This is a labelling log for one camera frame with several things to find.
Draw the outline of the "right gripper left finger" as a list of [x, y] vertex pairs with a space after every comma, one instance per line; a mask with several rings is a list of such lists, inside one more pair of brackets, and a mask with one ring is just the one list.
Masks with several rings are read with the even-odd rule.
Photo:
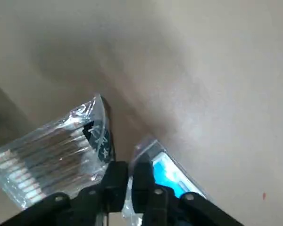
[[1, 223], [3, 226], [106, 226], [105, 217], [120, 212], [125, 202], [128, 164], [113, 161], [100, 183], [76, 197], [58, 192]]

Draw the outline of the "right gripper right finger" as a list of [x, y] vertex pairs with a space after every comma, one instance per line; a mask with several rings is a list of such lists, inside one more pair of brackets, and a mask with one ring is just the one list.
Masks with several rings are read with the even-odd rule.
[[172, 188], [158, 185], [150, 162], [134, 167], [132, 203], [143, 226], [240, 226], [241, 223], [195, 192], [179, 198]]

